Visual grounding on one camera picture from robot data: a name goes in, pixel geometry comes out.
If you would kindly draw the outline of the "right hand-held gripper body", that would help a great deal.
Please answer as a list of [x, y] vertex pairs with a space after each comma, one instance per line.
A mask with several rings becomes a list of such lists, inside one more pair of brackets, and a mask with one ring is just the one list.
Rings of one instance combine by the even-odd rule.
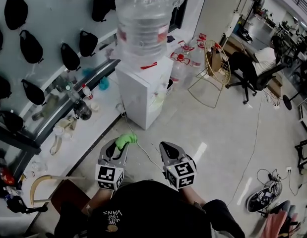
[[189, 155], [176, 160], [172, 165], [164, 166], [163, 170], [166, 179], [177, 190], [193, 185], [197, 174], [196, 164]]

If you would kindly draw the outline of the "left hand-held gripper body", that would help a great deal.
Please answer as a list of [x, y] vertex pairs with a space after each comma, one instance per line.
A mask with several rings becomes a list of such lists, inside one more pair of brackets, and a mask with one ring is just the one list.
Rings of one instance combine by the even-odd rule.
[[99, 158], [95, 180], [102, 189], [117, 190], [124, 179], [126, 158], [119, 160]]

